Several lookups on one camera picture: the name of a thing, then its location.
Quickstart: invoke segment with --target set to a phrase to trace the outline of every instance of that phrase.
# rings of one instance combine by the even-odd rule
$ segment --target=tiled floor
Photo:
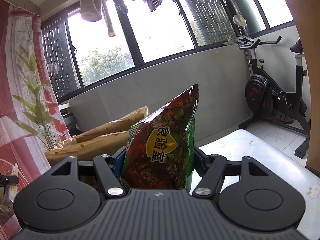
[[[196,146],[201,147],[215,140],[218,140],[228,135],[229,133],[232,133],[233,131],[238,129],[239,123],[235,123],[217,133],[196,141]],[[302,128],[297,121],[295,121],[292,126]],[[296,160],[301,165],[306,165],[308,152],[306,156],[303,157],[303,159],[300,159],[294,155],[296,148],[304,142],[306,136],[264,121],[257,121],[250,124],[247,128],[247,131],[264,140],[279,151],[282,151],[284,154]]]

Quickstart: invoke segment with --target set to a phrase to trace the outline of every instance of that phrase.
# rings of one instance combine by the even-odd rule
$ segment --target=curtain
[[[50,169],[44,153],[69,137],[46,68],[40,17],[0,0],[0,173],[17,163],[22,190]],[[0,203],[0,240],[19,229]]]

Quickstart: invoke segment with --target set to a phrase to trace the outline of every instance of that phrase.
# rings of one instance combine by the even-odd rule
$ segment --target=dark window frame
[[[257,33],[254,33],[252,35],[250,35],[252,38],[256,38],[258,36],[261,36],[261,35],[265,35],[265,34],[268,34],[268,33],[271,33],[271,32],[274,32],[274,31],[277,31],[277,30],[281,30],[281,29],[284,29],[284,28],[287,28],[289,26],[293,26],[294,25],[294,22],[291,21],[291,22],[287,22],[287,23],[284,23],[284,24],[281,24],[281,25],[277,25],[273,28],[270,28],[270,25],[268,23],[268,20],[263,12],[263,9],[259,3],[258,0],[254,0],[254,2],[256,3],[257,7],[258,7],[258,10],[262,16],[262,19],[265,23],[265,26],[266,26],[266,29],[265,30],[262,30],[260,32],[257,32]],[[227,6],[225,6],[224,3],[223,4],[223,7],[228,15],[228,18],[231,22],[231,25],[235,31],[236,34],[240,34],[239,32],[239,29],[238,27],[233,23],[232,21],[232,18],[233,16],[236,14],[236,10],[235,8],[233,7],[232,3],[230,0],[226,0],[226,4]],[[87,86],[84,85],[84,82],[83,82],[83,79],[81,77],[81,72],[79,70],[79,66],[78,66],[78,63],[77,63],[77,59],[76,59],[76,55],[75,55],[75,47],[72,45],[72,40],[71,40],[71,36],[70,36],[70,31],[69,31],[69,27],[68,27],[68,14],[79,9],[80,8],[80,1],[66,7],[65,9],[59,11],[58,13],[54,14],[53,16],[49,17],[48,19],[44,20],[42,23],[41,23],[41,26],[42,28],[44,28],[45,26],[47,26],[48,24],[50,24],[50,22],[52,22],[54,19],[56,19],[57,17],[60,17],[62,15],[64,15],[64,19],[65,19],[65,25],[66,25],[66,30],[67,30],[67,38],[68,38],[68,42],[69,42],[69,47],[70,47],[70,50],[71,50],[71,55],[72,55],[72,59],[73,59],[73,62],[74,62],[74,66],[75,66],[75,69],[76,69],[76,74],[77,74],[77,77],[78,77],[78,80],[79,80],[79,83],[80,83],[80,88],[61,97],[61,98],[57,98],[57,101],[58,103],[62,103],[64,101],[67,101],[75,96],[78,96],[88,90],[91,90],[97,86],[100,86],[100,85],[103,85],[107,82],[110,82],[112,80],[115,80],[117,78],[120,78],[122,76],[125,76],[125,75],[128,75],[130,73],[133,73],[135,71],[138,71],[138,70],[141,70],[141,69],[144,69],[144,68],[147,68],[147,67],[150,67],[150,66],[154,66],[154,65],[157,65],[157,64],[160,64],[160,63],[163,63],[163,62],[166,62],[166,61],[169,61],[169,60],[172,60],[172,59],[176,59],[176,58],[179,58],[179,57],[183,57],[183,56],[186,56],[186,55],[190,55],[190,54],[193,54],[193,53],[196,53],[196,52],[201,52],[201,51],[205,51],[205,50],[209,50],[209,49],[215,49],[215,48],[218,48],[218,47],[223,47],[223,42],[218,42],[218,43],[214,43],[214,44],[208,44],[208,45],[204,45],[204,46],[199,46],[198,43],[197,43],[197,40],[196,40],[196,37],[193,33],[193,30],[191,28],[191,25],[187,19],[187,16],[182,8],[182,5],[180,4],[179,0],[176,1],[176,5],[178,7],[178,10],[179,10],[179,13],[182,17],[182,19],[184,20],[184,23],[187,27],[187,30],[189,32],[189,35],[191,37],[191,40],[193,42],[193,45],[194,45],[194,49],[190,49],[190,50],[187,50],[187,51],[183,51],[183,52],[179,52],[179,53],[176,53],[176,54],[172,54],[172,55],[169,55],[169,56],[166,56],[166,57],[162,57],[162,58],[159,58],[159,59],[156,59],[156,60],[153,60],[153,61],[150,61],[150,62],[147,62],[145,63],[144,60],[143,60],[143,57],[142,57],[142,54],[141,54],[141,51],[140,51],[140,48],[138,46],[138,43],[137,43],[137,40],[135,38],[135,35],[133,33],[133,30],[132,30],[132,27],[131,27],[131,24],[129,22],[129,18],[126,14],[122,13],[120,10],[117,9],[117,13],[118,13],[118,17],[119,17],[119,20],[120,20],[120,23],[122,25],[122,29],[124,31],[124,36],[125,36],[125,39],[126,39],[126,42],[128,44],[128,47],[129,47],[129,51],[130,51],[130,54],[132,56],[132,60],[133,60],[133,63],[134,63],[134,67],[131,67],[127,70],[123,70],[121,72],[118,72],[118,73],[115,73],[111,76],[108,76],[106,78],[103,78],[101,80],[98,80],[92,84],[89,84]]]

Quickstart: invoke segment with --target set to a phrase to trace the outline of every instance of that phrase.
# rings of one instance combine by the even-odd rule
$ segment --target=exercise bike
[[[231,38],[238,44],[239,49],[251,50],[252,57],[249,60],[249,64],[252,66],[252,75],[245,86],[245,99],[252,111],[252,117],[239,124],[239,129],[246,129],[250,123],[260,119],[307,135],[306,140],[294,153],[297,157],[303,158],[309,148],[310,125],[305,119],[307,106],[301,98],[302,76],[307,76],[307,70],[303,70],[302,68],[302,58],[305,56],[300,39],[290,48],[292,52],[297,53],[295,55],[297,60],[296,91],[287,93],[263,70],[263,59],[259,59],[260,65],[258,65],[255,51],[255,48],[259,45],[279,43],[282,38],[281,36],[279,36],[276,41],[253,40],[244,35],[232,36]],[[303,130],[271,120],[270,117],[278,112],[291,119],[297,120]]]

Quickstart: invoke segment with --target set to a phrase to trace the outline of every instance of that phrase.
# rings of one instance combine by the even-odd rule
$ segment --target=triangular cutout
[[[255,163],[249,162],[249,174],[251,176],[268,176],[268,174],[260,169]]]
[[[70,175],[71,162],[66,162],[60,168],[51,173],[52,176],[67,176]]]

